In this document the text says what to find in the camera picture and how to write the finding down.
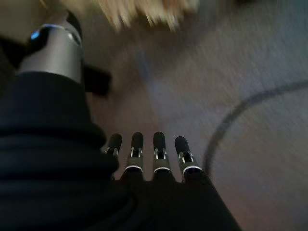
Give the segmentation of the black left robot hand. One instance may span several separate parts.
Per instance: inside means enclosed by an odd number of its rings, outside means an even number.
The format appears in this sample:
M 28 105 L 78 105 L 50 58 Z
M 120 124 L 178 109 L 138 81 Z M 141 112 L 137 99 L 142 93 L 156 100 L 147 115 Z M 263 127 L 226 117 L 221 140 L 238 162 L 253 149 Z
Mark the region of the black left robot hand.
M 186 139 L 171 172 L 165 136 L 153 137 L 153 179 L 143 178 L 143 135 L 132 136 L 119 180 L 122 137 L 109 140 L 86 101 L 82 32 L 66 11 L 31 34 L 15 82 L 0 100 L 3 231 L 238 231 L 240 226 Z

